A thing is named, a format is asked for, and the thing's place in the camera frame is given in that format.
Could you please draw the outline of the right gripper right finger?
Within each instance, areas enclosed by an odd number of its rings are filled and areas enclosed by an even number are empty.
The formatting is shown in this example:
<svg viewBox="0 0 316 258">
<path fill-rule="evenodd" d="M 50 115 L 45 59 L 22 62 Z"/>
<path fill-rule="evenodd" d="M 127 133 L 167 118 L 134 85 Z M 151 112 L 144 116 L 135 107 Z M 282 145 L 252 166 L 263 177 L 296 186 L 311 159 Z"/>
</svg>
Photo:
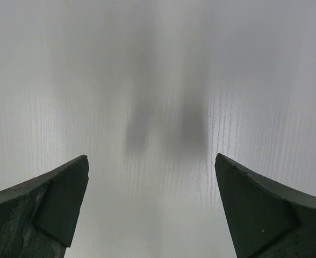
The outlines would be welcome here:
<svg viewBox="0 0 316 258">
<path fill-rule="evenodd" d="M 316 257 L 316 196 L 221 153 L 215 171 L 237 257 Z"/>
</svg>

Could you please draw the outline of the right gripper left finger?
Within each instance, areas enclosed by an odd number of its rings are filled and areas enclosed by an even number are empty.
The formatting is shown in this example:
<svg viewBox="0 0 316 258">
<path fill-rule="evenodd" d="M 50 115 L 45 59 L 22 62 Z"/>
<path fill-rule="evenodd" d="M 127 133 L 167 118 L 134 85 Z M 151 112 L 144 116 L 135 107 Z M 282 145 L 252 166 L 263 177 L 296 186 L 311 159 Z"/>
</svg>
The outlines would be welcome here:
<svg viewBox="0 0 316 258">
<path fill-rule="evenodd" d="M 0 257 L 64 257 L 88 184 L 81 155 L 0 191 Z"/>
</svg>

